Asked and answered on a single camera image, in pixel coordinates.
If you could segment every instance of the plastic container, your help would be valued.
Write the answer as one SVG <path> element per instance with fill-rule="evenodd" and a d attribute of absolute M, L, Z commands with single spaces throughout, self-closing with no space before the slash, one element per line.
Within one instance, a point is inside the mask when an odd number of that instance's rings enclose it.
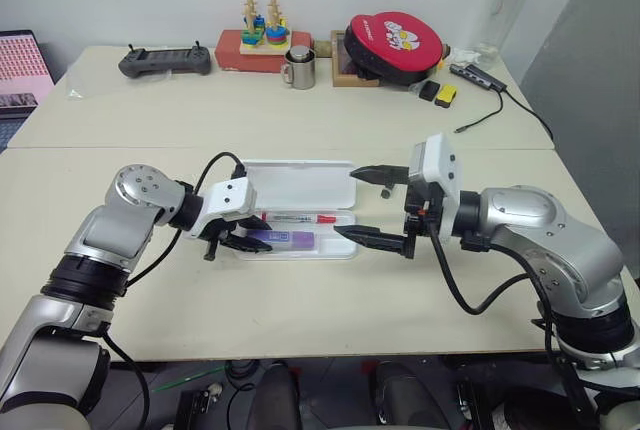
<path fill-rule="evenodd" d="M 352 162 L 331 160 L 243 160 L 247 177 L 256 189 L 256 215 L 323 215 L 335 217 L 333 224 L 294 221 L 269 222 L 280 232 L 313 232 L 308 250 L 274 248 L 271 252 L 234 250 L 242 260 L 318 260 L 352 258 L 358 245 L 344 238 L 334 225 L 353 225 L 356 217 L 348 209 L 356 203 L 356 180 L 349 173 Z"/>
<path fill-rule="evenodd" d="M 524 2 L 525 0 L 493 0 L 473 47 L 473 50 L 480 54 L 480 68 L 489 70 L 493 67 Z"/>

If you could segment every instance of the red box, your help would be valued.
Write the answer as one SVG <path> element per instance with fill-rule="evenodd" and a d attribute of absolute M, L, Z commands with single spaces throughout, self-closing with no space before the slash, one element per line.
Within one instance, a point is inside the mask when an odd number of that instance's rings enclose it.
<path fill-rule="evenodd" d="M 280 73 L 283 55 L 242 55 L 240 35 L 242 30 L 223 30 L 213 52 L 222 70 L 235 72 Z M 291 45 L 306 45 L 311 48 L 313 40 L 307 32 L 292 32 Z"/>

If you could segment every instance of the yellow object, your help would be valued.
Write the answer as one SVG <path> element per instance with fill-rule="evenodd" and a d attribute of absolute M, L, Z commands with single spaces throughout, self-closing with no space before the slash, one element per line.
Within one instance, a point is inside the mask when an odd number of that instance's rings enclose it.
<path fill-rule="evenodd" d="M 453 102 L 453 99 L 456 97 L 457 91 L 458 89 L 453 85 L 443 85 L 433 103 L 439 107 L 449 108 L 449 105 L 451 105 L 451 102 Z"/>

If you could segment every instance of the cartoon print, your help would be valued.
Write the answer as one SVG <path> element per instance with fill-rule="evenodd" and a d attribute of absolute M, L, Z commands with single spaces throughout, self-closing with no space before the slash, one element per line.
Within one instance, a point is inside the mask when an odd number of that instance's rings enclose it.
<path fill-rule="evenodd" d="M 415 50 L 420 46 L 418 36 L 415 33 L 407 32 L 402 29 L 402 25 L 398 25 L 392 21 L 384 22 L 387 27 L 387 41 L 391 48 L 396 50 Z"/>

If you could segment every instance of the white table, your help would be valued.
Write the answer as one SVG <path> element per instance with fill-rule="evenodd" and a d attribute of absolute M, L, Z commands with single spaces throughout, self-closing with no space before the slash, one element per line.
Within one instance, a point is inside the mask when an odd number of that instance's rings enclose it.
<path fill-rule="evenodd" d="M 315 87 L 300 91 L 276 74 L 223 72 L 215 66 L 207 76 L 130 80 L 117 68 L 127 51 L 87 48 L 9 146 L 212 146 L 240 151 L 250 141 L 266 151 L 404 150 L 427 135 L 445 132 L 456 148 L 553 148 L 535 118 L 509 99 L 502 114 L 454 134 L 457 127 L 496 110 L 498 98 L 446 68 L 433 79 L 458 87 L 449 109 L 396 87 L 334 88 L 330 59 L 318 59 Z M 503 65 L 492 73 L 526 104 Z M 86 98 L 69 100 L 70 89 Z"/>
<path fill-rule="evenodd" d="M 371 149 L 243 146 L 242 158 L 351 159 L 356 165 L 406 164 L 410 146 Z M 193 182 L 224 147 L 200 149 L 9 149 L 0 156 L 0 341 L 28 298 L 45 283 L 85 215 L 103 201 L 121 166 L 142 162 Z M 568 172 L 550 150 L 458 150 L 465 189 L 513 184 L 551 191 L 576 218 L 598 222 Z M 209 182 L 226 178 L 225 162 Z M 359 223 L 400 232 L 404 191 L 390 200 L 380 187 L 358 184 Z M 138 270 L 165 247 L 173 230 L 156 229 Z M 471 317 L 451 297 L 427 239 L 415 260 L 360 249 L 353 260 L 247 262 L 220 248 L 202 259 L 205 242 L 182 240 L 160 267 L 116 304 L 112 334 L 138 360 L 358 354 L 422 354 L 539 350 L 543 334 L 530 285 L 518 283 L 482 316 Z M 497 253 L 446 251 L 463 294 L 477 304 L 518 265 Z M 640 297 L 623 274 L 629 304 Z"/>

